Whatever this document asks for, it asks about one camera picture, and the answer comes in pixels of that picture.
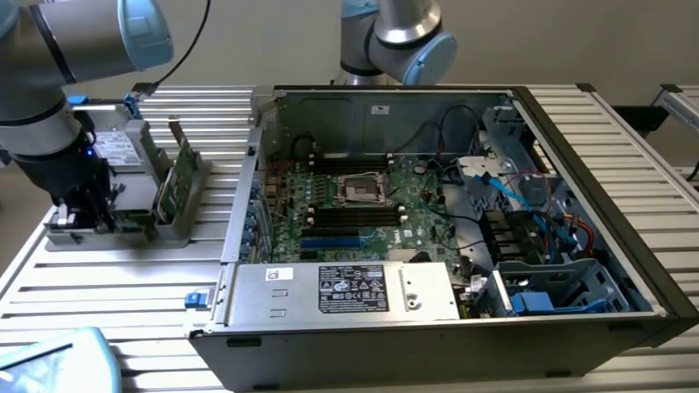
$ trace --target floor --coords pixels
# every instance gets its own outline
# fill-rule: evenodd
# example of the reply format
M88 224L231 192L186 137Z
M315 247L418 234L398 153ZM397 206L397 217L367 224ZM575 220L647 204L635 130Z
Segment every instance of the floor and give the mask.
M24 244L51 205L18 166L0 169L0 273Z

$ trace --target wall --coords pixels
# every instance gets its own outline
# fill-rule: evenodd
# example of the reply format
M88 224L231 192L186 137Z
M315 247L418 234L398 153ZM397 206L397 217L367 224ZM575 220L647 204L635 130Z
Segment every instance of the wall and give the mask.
M661 83L699 83L697 0L439 0L461 52L445 82L590 82L645 103ZM203 0L160 0L179 58ZM325 84L339 60L341 0L214 0L202 41L171 84ZM88 84L120 94L167 67Z

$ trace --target metal slat surface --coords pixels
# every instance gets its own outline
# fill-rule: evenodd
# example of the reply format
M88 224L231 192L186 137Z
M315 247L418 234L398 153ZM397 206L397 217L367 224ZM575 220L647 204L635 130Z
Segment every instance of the metal slat surface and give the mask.
M573 85L537 86L533 91L551 113L563 116L559 119L565 124L559 127L565 135L589 164L597 166L595 176L633 224L641 231L649 231L645 235L663 236L681 229L697 229L697 210L673 194L675 188L663 174L642 162L643 154L618 132L618 126L605 113L591 112L590 108L597 106L589 95ZM184 339L183 323L203 322L208 313L187 313L183 297L218 279L226 233L222 224L227 223L235 197L238 153L243 151L250 132L250 95L251 88L186 87L160 88L151 97L144 113L155 120L154 136L163 147L174 147L167 116L180 115L178 111L166 111L168 107L247 106L241 111L223 108L208 113L190 111L184 116L184 132L200 146L203 156L214 160L214 176L196 216L198 241L179 250L59 253L48 252L46 242L40 242L3 298L10 303L2 310L0 354L64 334L71 328L92 325L100 327L111 341L127 391L226 391ZM645 169L619 165L606 168L606 157L617 157L615 161L629 166L639 164ZM685 240L675 242L675 245L689 246ZM683 290L699 300L699 250L663 249L657 255ZM689 393L699 391L698 371L699 328L695 328L658 349L629 351L581 379L394 386L351 391Z

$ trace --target blue clip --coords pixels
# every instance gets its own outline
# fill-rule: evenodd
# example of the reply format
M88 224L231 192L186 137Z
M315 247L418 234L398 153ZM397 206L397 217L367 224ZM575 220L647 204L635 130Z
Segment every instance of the blue clip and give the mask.
M255 221L255 219L247 218L245 219L245 222L243 222L243 230L251 231L253 229L255 229L257 225L258 225L258 222Z
M261 195L261 183L258 181L253 182L250 186L250 198L257 199Z
M246 216L250 219L254 219L258 216L258 208L254 205L249 206L249 211L246 212Z
M88 96L68 96L68 104L71 106L84 105L88 103Z
M241 243L243 243L246 246L250 246L253 242L255 241L255 235L250 231L243 231L243 235L241 236Z
M198 289L196 291L187 294L184 297L184 308L186 309L207 309L208 299L214 291L211 289Z
M127 106L127 109L131 112L131 118L136 120L143 120L142 110L139 109L139 101L136 100L136 97L131 95L131 93L127 93L127 95L124 96L124 105Z

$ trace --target black pcie slot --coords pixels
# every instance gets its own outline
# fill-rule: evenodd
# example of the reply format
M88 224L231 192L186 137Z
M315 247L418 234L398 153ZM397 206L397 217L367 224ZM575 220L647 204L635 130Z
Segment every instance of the black pcie slot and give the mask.
M303 229L302 237L359 237L359 229L351 229L351 228Z

